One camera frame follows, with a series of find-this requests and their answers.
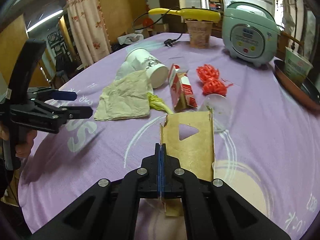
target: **frying pan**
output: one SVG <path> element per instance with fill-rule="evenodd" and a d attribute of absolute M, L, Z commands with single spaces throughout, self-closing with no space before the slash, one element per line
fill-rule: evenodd
<path fill-rule="evenodd" d="M 280 84 L 305 108 L 320 113 L 320 93 L 310 79 L 306 78 L 299 88 L 283 73 L 284 62 L 277 59 L 274 63 L 274 74 Z"/>

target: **person's hand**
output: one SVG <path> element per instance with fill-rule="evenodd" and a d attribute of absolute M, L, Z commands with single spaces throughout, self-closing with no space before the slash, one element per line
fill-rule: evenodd
<path fill-rule="evenodd" d="M 17 157 L 27 158 L 30 155 L 33 147 L 33 140 L 36 138 L 37 134 L 38 132 L 36 130 L 31 130 L 27 133 L 26 142 L 16 146 Z M 0 122 L 0 138 L 7 141 L 9 140 L 9 137 L 10 135 L 7 127 Z"/>

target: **metal bolt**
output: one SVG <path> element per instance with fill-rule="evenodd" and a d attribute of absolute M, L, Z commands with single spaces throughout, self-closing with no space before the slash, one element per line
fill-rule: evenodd
<path fill-rule="evenodd" d="M 100 179 L 99 182 L 98 182 L 98 185 L 100 187 L 108 186 L 108 184 L 109 184 L 109 181 L 107 179 Z"/>
<path fill-rule="evenodd" d="M 213 181 L 213 185 L 216 187 L 221 187 L 223 185 L 223 181 L 221 179 L 215 179 Z"/>
<path fill-rule="evenodd" d="M 137 173 L 140 174 L 140 175 L 144 175 L 147 173 L 147 169 L 145 168 L 139 168 L 137 169 Z"/>
<path fill-rule="evenodd" d="M 177 175 L 182 175 L 182 174 L 184 174 L 184 169 L 181 169 L 181 168 L 175 169 L 174 173 Z"/>

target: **rice cooker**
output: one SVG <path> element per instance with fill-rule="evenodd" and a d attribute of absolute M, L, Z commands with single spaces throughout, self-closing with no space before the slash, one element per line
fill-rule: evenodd
<path fill-rule="evenodd" d="M 222 38 L 232 58 L 260 67 L 276 55 L 278 35 L 274 18 L 258 5 L 232 2 L 224 12 Z"/>

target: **red rope bundle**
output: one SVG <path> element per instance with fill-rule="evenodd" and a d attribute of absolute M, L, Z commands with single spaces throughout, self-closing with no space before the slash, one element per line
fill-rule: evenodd
<path fill-rule="evenodd" d="M 197 68 L 198 77 L 204 83 L 202 91 L 204 95 L 219 94 L 226 96 L 227 88 L 233 84 L 225 85 L 219 79 L 220 72 L 209 64 L 204 64 L 202 67 Z"/>

